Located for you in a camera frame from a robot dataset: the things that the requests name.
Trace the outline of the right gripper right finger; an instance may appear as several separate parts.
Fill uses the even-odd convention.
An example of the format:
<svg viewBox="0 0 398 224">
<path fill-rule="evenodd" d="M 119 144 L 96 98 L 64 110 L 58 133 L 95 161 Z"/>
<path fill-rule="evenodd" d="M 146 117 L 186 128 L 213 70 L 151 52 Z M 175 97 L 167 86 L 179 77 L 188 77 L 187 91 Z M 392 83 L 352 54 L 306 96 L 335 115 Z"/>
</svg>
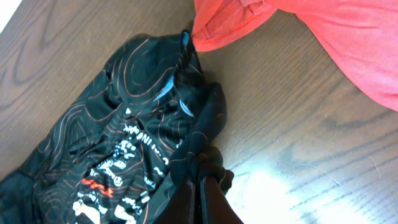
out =
<svg viewBox="0 0 398 224">
<path fill-rule="evenodd" d="M 200 198 L 204 224 L 243 224 L 215 178 L 205 177 L 200 182 Z"/>
</svg>

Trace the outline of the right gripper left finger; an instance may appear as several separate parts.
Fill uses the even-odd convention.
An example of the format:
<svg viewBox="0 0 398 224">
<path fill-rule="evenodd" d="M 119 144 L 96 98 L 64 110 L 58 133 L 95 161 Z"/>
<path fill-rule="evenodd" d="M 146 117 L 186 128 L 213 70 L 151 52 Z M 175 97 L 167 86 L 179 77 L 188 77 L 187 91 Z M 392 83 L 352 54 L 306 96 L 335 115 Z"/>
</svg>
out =
<svg viewBox="0 0 398 224">
<path fill-rule="evenodd" d="M 193 224 L 195 213 L 195 185 L 184 180 L 154 224 Z"/>
</svg>

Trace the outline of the black patterned jersey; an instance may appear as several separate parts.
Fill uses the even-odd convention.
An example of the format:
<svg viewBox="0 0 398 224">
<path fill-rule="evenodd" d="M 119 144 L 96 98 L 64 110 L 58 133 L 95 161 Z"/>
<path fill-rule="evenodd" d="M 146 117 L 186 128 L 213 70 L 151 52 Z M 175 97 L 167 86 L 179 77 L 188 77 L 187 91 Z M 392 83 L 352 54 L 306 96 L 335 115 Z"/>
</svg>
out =
<svg viewBox="0 0 398 224">
<path fill-rule="evenodd" d="M 153 223 L 186 175 L 227 192 L 225 124 L 187 31 L 130 39 L 1 181 L 1 222 Z"/>
</svg>

